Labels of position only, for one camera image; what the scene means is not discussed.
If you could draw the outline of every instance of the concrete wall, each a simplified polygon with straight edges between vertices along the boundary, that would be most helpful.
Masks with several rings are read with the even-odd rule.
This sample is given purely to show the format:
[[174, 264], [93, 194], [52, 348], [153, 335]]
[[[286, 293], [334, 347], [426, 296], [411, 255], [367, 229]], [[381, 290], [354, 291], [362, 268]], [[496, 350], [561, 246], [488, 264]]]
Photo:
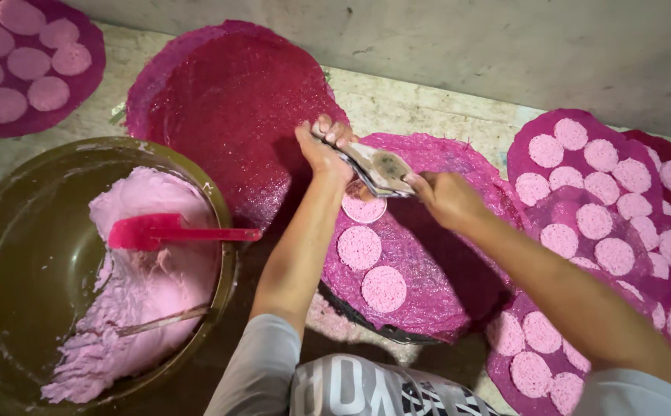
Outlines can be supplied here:
[[237, 18], [319, 62], [671, 136], [671, 0], [64, 0], [179, 34]]

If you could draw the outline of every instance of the person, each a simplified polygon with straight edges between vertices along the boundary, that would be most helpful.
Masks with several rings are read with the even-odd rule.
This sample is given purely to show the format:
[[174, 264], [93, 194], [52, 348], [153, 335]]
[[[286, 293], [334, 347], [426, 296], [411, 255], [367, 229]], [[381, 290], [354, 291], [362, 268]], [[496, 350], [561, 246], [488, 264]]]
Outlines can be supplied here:
[[[318, 124], [332, 144], [358, 140], [329, 116]], [[307, 309], [353, 172], [312, 136], [310, 123], [295, 135], [312, 182], [266, 262], [248, 325], [204, 414], [497, 414], [470, 390], [412, 369], [345, 354], [298, 366]], [[441, 226], [495, 260], [589, 359], [592, 370], [574, 414], [671, 416], [671, 348], [643, 316], [495, 216], [460, 175], [425, 172], [404, 180]]]

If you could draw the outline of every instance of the mixing bowl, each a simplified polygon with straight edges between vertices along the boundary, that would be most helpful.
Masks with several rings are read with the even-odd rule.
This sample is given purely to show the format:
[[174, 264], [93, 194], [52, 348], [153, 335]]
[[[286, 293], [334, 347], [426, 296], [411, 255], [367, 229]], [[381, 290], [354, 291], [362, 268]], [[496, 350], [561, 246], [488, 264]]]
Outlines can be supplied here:
[[211, 310], [189, 342], [155, 369], [119, 380], [97, 399], [50, 405], [40, 399], [71, 335], [96, 297], [105, 246], [87, 204], [136, 166], [176, 175], [196, 186], [221, 227], [232, 226], [212, 180], [184, 156], [131, 138], [77, 141], [36, 156], [0, 182], [0, 414], [73, 414], [131, 400], [160, 384], [188, 359], [220, 318], [233, 287], [235, 251], [218, 245], [221, 264]]

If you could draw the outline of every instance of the gray sleeve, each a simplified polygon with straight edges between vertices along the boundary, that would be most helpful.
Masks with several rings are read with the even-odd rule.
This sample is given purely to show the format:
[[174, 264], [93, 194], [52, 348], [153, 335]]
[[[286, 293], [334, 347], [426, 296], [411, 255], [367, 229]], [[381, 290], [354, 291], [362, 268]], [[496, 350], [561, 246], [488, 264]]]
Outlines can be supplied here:
[[243, 331], [204, 416], [285, 413], [301, 346], [299, 334], [284, 319], [254, 317]]
[[574, 416], [671, 416], [671, 384], [629, 369], [592, 373]]

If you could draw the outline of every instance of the pink spatula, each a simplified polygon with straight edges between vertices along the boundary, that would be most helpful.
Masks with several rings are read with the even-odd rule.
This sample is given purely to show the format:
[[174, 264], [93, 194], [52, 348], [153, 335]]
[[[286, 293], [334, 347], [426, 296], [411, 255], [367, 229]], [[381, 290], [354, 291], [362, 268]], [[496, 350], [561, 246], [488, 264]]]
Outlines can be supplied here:
[[119, 220], [112, 226], [107, 244], [112, 249], [150, 252], [158, 250], [162, 240], [258, 241], [262, 235], [257, 229], [182, 228], [182, 218], [181, 214], [148, 214]]

